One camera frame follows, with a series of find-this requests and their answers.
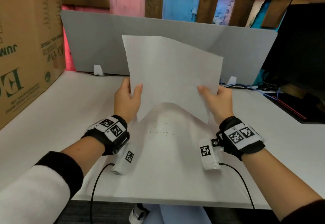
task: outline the hand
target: hand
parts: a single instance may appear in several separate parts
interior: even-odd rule
[[[198,91],[204,97],[217,124],[220,125],[226,118],[234,116],[231,89],[219,86],[217,95],[212,94],[206,86],[198,86]]]
[[[131,96],[130,78],[127,77],[123,80],[120,89],[115,93],[114,115],[122,117],[127,124],[129,124],[138,113],[142,87],[142,84],[138,84],[134,89],[133,96]]]

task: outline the shoe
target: shoe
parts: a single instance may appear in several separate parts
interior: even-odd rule
[[[148,216],[149,210],[144,208],[142,204],[136,204],[129,216],[129,222],[131,224],[141,224],[144,219]]]

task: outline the brown cardboard box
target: brown cardboard box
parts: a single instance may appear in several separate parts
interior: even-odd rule
[[[64,71],[61,0],[0,0],[0,129]]]

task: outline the table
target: table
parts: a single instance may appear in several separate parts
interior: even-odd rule
[[[27,171],[48,151],[77,141],[85,128],[113,113],[113,97],[123,77],[97,77],[66,71],[39,98],[0,131],[0,189]],[[233,91],[234,113],[266,139],[266,148],[325,197],[324,125],[300,124],[262,94]],[[105,170],[94,200],[250,208],[237,173],[225,166],[206,172],[197,142],[213,136],[208,126],[180,107],[155,107],[140,123],[129,125],[137,148],[135,164],[125,176]],[[86,175],[75,200],[89,200],[98,173],[114,160],[103,156]],[[243,163],[222,154],[222,161],[243,176],[256,208],[269,209]]]

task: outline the qr code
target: qr code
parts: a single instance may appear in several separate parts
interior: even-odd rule
[[[228,136],[231,141],[237,144],[239,141],[242,141],[244,138],[236,131]]]
[[[118,137],[122,133],[122,130],[117,125],[112,127],[110,130],[115,135],[115,137]]]
[[[113,174],[116,174],[116,175],[121,175],[119,172],[117,171],[111,171]]]
[[[244,135],[245,138],[254,136],[254,133],[248,127],[242,128],[239,131]]]
[[[131,163],[132,162],[132,159],[133,159],[133,156],[134,156],[134,154],[131,151],[129,151],[127,153],[127,155],[126,155],[125,160],[127,160],[129,163]]]
[[[210,149],[209,149],[208,145],[200,147],[200,150],[201,150],[201,155],[202,156],[211,155],[211,152],[210,152]]]
[[[111,120],[109,120],[109,119],[105,119],[105,120],[103,120],[100,124],[108,128],[108,127],[110,127],[113,123],[114,123],[113,121],[111,121]]]

